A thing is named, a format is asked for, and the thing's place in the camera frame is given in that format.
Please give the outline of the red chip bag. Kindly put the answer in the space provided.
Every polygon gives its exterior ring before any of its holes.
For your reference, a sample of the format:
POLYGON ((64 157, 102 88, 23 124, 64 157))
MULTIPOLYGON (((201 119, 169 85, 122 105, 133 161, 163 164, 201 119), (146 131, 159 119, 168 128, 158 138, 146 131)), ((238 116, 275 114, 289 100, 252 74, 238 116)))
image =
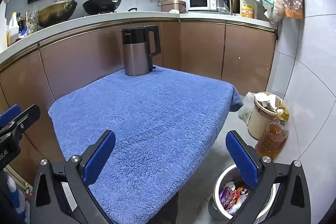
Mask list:
POLYGON ((234 190, 230 204, 234 205, 237 203, 243 203, 247 199, 248 194, 250 194, 250 190, 248 188, 243 187, 237 188, 236 190, 234 190))

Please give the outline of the purple candy wrapper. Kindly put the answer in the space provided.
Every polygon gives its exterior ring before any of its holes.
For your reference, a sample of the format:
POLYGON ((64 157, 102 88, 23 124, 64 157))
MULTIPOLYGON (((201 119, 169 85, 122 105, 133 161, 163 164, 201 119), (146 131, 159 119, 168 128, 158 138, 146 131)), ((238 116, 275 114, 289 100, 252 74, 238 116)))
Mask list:
POLYGON ((219 200, 223 207, 226 207, 232 200, 234 191, 229 186, 224 186, 219 192, 219 200))

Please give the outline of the white rimmed trash bin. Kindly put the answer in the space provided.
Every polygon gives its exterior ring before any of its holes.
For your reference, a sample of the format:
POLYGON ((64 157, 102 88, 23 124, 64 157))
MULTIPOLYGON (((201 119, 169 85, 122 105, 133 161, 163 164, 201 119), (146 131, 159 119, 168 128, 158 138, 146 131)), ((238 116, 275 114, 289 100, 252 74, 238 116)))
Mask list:
POLYGON ((236 165, 229 166, 215 183, 208 205, 211 217, 228 223, 252 192, 253 188, 244 182, 236 165))

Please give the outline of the beige trash bucket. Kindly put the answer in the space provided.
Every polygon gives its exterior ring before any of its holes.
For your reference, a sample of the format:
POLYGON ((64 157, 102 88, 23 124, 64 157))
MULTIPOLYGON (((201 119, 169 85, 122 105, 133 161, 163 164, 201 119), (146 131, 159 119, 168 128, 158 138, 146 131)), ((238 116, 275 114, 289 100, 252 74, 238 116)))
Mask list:
POLYGON ((261 138, 266 126, 277 121, 283 109, 287 109, 285 101, 273 93, 258 92, 253 97, 252 113, 248 122, 248 132, 256 140, 261 138))

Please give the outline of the brown kitchen cabinets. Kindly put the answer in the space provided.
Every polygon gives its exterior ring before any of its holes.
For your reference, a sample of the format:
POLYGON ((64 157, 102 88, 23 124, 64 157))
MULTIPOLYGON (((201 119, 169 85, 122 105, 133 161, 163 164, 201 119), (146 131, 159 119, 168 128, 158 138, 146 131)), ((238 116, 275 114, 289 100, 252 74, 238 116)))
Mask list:
POLYGON ((81 18, 40 30, 1 53, 1 110, 18 104, 41 108, 41 119, 21 141, 10 164, 32 183, 41 159, 63 160, 49 107, 60 97, 123 68, 122 35, 127 27, 156 24, 160 67, 232 83, 240 94, 264 91, 269 83, 278 28, 259 20, 229 16, 130 15, 106 22, 81 18))

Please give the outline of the amber oil bottle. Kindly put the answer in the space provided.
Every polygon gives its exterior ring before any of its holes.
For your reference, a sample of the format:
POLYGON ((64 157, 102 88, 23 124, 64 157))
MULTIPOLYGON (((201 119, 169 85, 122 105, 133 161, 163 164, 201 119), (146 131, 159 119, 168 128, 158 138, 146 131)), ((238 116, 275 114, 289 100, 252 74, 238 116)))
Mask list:
POLYGON ((267 124, 255 145, 255 150, 259 156, 268 156, 272 160, 276 159, 289 135, 287 123, 290 112, 284 107, 277 108, 276 112, 278 118, 267 124))

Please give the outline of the white oil jug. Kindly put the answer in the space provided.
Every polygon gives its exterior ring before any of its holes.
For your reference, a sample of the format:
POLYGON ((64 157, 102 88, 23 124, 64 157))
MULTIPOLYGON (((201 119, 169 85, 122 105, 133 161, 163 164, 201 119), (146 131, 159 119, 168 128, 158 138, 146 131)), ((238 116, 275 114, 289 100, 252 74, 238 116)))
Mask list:
POLYGON ((7 45, 11 46, 19 38, 19 25, 17 21, 17 13, 13 12, 8 30, 7 30, 7 45))

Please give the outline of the blue terry towel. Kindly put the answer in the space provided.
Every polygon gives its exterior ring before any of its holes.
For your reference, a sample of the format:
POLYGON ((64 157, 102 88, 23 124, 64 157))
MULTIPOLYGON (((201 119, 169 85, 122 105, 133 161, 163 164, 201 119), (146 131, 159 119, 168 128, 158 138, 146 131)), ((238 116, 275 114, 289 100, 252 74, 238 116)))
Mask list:
POLYGON ((66 159, 104 131, 115 133, 115 148, 90 190, 112 221, 147 223, 242 104, 230 83, 157 67, 143 76, 105 76, 56 100, 49 116, 66 159))

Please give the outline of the brass wok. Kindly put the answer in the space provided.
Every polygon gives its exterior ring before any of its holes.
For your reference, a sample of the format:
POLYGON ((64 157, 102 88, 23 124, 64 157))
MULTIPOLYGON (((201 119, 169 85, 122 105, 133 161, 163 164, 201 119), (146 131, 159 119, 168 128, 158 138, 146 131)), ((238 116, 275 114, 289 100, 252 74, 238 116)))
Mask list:
POLYGON ((76 0, 54 1, 38 13, 38 25, 42 28, 67 21, 75 12, 76 0))

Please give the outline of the grey black electric kettle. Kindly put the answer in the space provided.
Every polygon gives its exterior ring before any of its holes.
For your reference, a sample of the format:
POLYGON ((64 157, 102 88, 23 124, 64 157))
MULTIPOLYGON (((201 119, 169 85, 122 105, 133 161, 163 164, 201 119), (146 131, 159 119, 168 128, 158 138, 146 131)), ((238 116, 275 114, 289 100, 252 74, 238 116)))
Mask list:
POLYGON ((141 76, 152 72, 153 57, 161 54, 159 27, 124 28, 121 34, 125 74, 141 76))

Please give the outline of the black wok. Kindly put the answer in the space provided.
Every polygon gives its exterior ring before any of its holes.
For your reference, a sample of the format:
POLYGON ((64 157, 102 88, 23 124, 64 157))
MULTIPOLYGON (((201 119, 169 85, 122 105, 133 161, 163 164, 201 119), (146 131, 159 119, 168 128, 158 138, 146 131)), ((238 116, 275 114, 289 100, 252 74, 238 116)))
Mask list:
POLYGON ((122 0, 88 0, 83 3, 84 11, 89 15, 115 12, 122 0))

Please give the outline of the yellow detergent bottle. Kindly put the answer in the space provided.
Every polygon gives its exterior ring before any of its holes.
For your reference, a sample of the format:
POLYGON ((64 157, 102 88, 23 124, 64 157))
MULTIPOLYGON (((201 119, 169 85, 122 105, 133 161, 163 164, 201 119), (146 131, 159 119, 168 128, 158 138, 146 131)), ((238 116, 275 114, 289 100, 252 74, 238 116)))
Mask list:
POLYGON ((240 5, 240 15, 245 18, 254 18, 255 7, 254 5, 246 2, 242 2, 240 5))

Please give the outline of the copper rice cooker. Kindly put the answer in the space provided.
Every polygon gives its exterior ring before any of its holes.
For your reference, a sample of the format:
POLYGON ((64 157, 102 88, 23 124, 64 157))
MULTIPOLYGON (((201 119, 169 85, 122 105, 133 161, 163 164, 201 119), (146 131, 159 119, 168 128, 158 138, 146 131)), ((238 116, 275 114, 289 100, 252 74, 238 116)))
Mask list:
POLYGON ((186 13, 186 3, 180 0, 167 0, 161 1, 161 12, 170 12, 171 10, 177 10, 179 13, 186 13))

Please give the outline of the white microwave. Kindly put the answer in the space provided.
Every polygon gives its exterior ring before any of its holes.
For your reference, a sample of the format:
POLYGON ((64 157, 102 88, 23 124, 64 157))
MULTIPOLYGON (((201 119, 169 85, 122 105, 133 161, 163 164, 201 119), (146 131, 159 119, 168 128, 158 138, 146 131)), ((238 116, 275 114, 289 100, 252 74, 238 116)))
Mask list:
POLYGON ((212 0, 186 0, 187 11, 216 11, 212 0))

